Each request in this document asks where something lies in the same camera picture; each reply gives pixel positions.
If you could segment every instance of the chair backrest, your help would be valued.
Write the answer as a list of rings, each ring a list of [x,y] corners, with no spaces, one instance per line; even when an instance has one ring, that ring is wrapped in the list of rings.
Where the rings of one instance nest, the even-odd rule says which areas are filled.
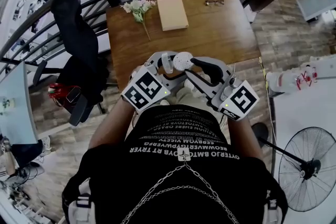
[[[80,0],[53,0],[51,12],[65,50],[97,72],[98,39],[81,16]]]

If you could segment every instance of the black office chair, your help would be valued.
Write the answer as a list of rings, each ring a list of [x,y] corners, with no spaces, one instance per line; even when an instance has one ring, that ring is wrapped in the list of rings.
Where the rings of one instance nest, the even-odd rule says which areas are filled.
[[[63,69],[48,69],[43,60],[34,75],[36,85],[43,73],[60,73],[56,83],[80,87],[80,95],[69,103],[66,98],[57,101],[71,113],[69,123],[76,126],[88,118],[94,105],[101,113],[104,109],[102,90],[107,83],[109,72],[107,60],[98,58],[98,39],[96,33],[81,16],[80,0],[53,0],[51,12],[61,33],[65,50],[72,56]]]

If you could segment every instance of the chair armrest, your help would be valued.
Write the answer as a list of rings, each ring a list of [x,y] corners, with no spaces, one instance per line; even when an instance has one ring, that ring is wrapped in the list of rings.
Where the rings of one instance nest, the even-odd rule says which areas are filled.
[[[71,125],[73,126],[78,125],[82,116],[84,115],[87,105],[88,105],[88,100],[83,94],[81,94],[70,116],[69,123]]]

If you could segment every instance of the black t-shirt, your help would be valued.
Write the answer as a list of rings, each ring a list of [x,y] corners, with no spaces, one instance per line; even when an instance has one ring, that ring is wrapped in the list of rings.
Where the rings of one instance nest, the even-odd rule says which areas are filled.
[[[209,112],[185,105],[150,108],[123,144],[88,150],[63,192],[65,212],[88,177],[97,223],[132,211],[129,223],[262,223],[268,200],[283,218],[288,208],[264,163],[240,158]]]

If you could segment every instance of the white desk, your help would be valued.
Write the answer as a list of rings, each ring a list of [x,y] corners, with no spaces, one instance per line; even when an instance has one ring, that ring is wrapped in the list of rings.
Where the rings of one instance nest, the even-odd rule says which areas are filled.
[[[7,136],[11,144],[37,143],[27,86],[27,70],[23,62],[0,82],[1,96],[14,98],[15,102],[14,108],[0,115],[2,135]]]

